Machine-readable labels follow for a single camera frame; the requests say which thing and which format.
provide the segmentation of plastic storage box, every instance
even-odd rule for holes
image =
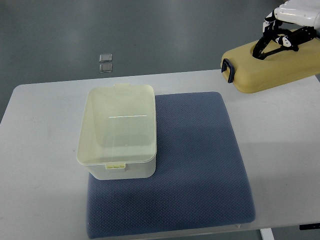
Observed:
[[[77,160],[96,179],[150,177],[156,152],[155,93],[150,85],[115,84],[89,92]]]

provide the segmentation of yellow container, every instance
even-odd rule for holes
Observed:
[[[96,179],[150,177],[156,152],[156,103],[150,85],[116,84],[89,92],[77,160]]]
[[[320,74],[320,40],[299,45],[299,51],[282,51],[264,60],[252,56],[257,41],[227,51],[221,60],[228,59],[234,68],[233,85],[242,93],[255,93],[274,88],[312,75]],[[271,41],[264,52],[279,48]],[[230,67],[222,73],[228,80]]]

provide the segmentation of black handle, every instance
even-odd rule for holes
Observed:
[[[229,73],[229,77],[228,77],[228,83],[231,84],[235,79],[236,71],[235,71],[235,67],[232,65],[232,63],[229,61],[229,59],[225,58],[222,61],[221,72],[223,73],[224,71],[226,71],[227,67],[230,69],[230,73]]]

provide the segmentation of yellow plastic case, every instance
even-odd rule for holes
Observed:
[[[222,75],[242,93],[251,94],[320,74],[320,40],[299,45],[299,51],[282,51],[264,60],[252,56],[257,41],[227,51]],[[264,52],[279,48],[271,41]]]

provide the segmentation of small square object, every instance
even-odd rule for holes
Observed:
[[[111,53],[106,53],[106,54],[101,54],[100,55],[100,63],[104,62],[111,62],[112,61],[112,54]]]
[[[100,73],[110,73],[112,72],[112,63],[100,64]]]

